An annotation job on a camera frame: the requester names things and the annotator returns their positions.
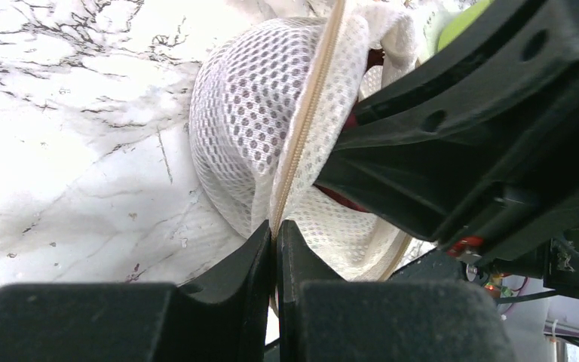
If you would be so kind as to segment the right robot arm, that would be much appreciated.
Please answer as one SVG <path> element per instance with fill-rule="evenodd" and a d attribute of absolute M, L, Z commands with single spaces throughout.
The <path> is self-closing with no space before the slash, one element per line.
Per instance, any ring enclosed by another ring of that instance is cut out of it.
<path fill-rule="evenodd" d="M 579 299 L 579 1 L 480 1 L 359 102 L 317 185 L 490 274 Z"/>

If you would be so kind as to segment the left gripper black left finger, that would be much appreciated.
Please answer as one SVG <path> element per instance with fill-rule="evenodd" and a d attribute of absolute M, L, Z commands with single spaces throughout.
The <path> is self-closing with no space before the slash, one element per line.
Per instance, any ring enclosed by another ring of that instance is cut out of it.
<path fill-rule="evenodd" d="M 270 231 L 195 279 L 9 284 L 0 288 L 0 361 L 261 361 Z"/>

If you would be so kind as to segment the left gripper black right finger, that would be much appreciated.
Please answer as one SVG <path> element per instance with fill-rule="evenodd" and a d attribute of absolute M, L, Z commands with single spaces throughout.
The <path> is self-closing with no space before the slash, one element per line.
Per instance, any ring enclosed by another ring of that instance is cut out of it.
<path fill-rule="evenodd" d="M 277 236 L 282 361 L 513 361 L 481 287 L 409 268 L 383 282 L 342 279 L 286 221 Z"/>

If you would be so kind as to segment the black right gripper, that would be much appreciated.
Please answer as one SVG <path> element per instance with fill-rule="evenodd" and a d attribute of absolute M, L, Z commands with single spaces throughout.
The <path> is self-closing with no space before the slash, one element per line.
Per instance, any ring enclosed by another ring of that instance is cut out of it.
<path fill-rule="evenodd" d="M 579 1 L 496 1 L 355 109 L 317 184 L 479 263 L 579 227 Z"/>

